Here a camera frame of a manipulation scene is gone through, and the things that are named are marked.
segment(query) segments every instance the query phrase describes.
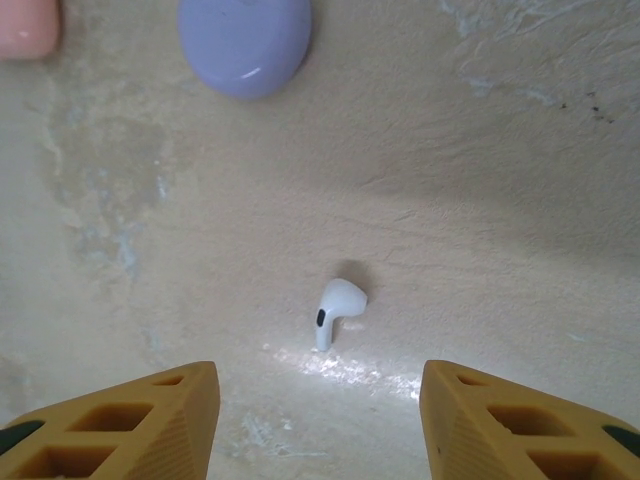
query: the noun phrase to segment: earbud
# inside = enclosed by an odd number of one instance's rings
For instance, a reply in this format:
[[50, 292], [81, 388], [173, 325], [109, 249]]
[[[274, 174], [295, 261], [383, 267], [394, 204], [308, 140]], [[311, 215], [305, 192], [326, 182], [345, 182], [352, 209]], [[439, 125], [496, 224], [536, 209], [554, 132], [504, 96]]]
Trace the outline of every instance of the earbud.
[[367, 295], [342, 278], [331, 280], [322, 294], [316, 317], [316, 347], [321, 352], [331, 348], [333, 321], [339, 317], [355, 317], [364, 312]]

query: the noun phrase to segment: beige surface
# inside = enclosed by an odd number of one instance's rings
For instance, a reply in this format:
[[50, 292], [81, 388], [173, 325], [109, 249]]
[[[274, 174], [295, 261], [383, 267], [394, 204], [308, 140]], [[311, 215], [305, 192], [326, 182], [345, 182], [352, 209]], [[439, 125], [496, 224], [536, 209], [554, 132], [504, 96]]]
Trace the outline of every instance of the beige surface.
[[[638, 2], [318, 1], [250, 104], [175, 2], [66, 6], [0, 65], [0, 420], [212, 359], [211, 478], [428, 478], [440, 358], [640, 424]], [[320, 355], [340, 270], [372, 301]]]

